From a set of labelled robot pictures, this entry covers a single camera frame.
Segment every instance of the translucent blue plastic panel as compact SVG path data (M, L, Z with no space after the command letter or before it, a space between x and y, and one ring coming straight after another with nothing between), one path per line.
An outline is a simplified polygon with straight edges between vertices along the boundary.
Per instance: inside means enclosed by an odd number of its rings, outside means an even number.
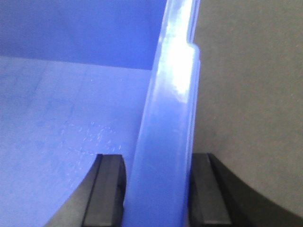
M151 69L165 0L1 0L0 55Z
M184 227L199 76L190 44L198 0L168 0L146 98L123 227Z
M130 174L151 72L0 57L0 226L40 227L96 153Z

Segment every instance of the blue plastic bin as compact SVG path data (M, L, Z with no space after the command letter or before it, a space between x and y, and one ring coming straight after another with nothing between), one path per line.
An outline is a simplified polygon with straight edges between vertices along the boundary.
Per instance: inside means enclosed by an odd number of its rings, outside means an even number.
M199 0L0 2L0 226L43 226L97 153L123 154L123 227L183 227Z

